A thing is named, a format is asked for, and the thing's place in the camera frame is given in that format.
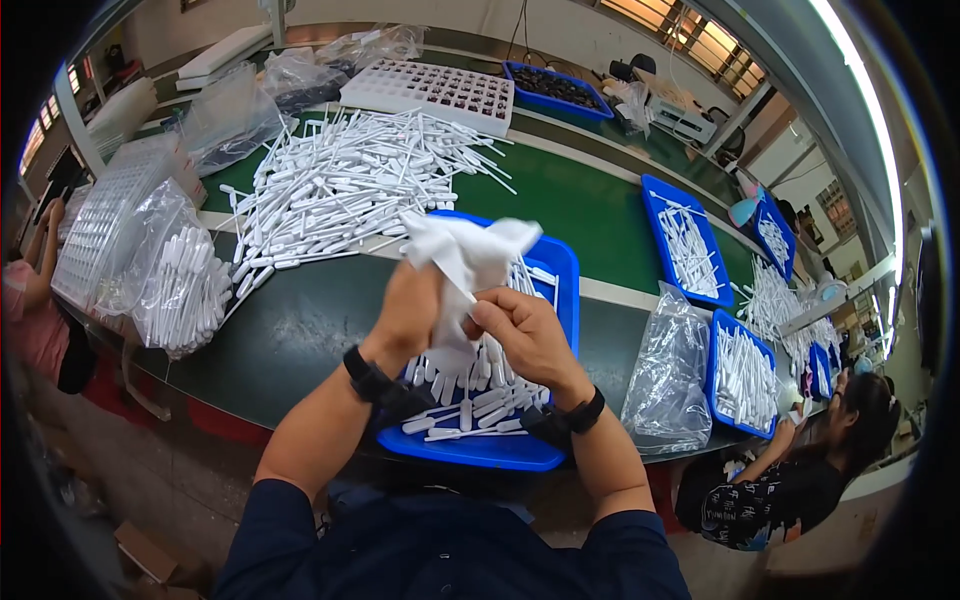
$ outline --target black t-shirt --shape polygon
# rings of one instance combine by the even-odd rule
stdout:
[[[626,511],[553,549],[507,509],[456,494],[379,500],[318,539],[306,494],[253,486],[214,598],[689,598],[660,517]]]
[[[777,463],[755,482],[716,479],[696,469],[689,477],[685,472],[677,518],[707,540],[734,550],[759,551],[771,541],[795,540],[833,512],[844,490],[840,471],[817,459]],[[696,504],[682,502],[682,495],[695,497]]]

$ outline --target dark components in tray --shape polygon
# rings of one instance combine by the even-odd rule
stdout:
[[[593,99],[593,95],[588,89],[580,87],[570,80],[526,67],[519,67],[513,71],[513,74],[514,85],[523,91],[564,100],[593,110],[603,110]]]

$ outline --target floor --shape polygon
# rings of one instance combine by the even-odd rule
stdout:
[[[65,427],[102,478],[110,516],[168,532],[223,565],[259,460],[260,449],[206,434],[179,398],[161,396],[170,422],[133,425],[28,375],[26,394],[39,419]],[[572,473],[530,495],[533,527],[554,547],[580,546],[590,524],[588,498]],[[742,598],[756,589],[765,557],[735,552],[684,533],[668,536],[694,598]]]

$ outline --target navy shirt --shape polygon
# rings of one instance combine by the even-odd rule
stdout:
[[[511,511],[457,494],[378,500],[318,539],[306,494],[253,486],[214,598],[689,598],[660,517],[626,511],[554,549]]]

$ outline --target white cloth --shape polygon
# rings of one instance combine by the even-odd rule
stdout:
[[[476,359],[476,343],[467,339],[463,322],[476,303],[473,293],[506,283],[510,261],[530,250],[542,229],[517,219],[500,219],[488,228],[456,217],[401,219],[410,234],[410,263],[420,269],[433,261],[446,276],[427,359],[441,372],[468,369]]]

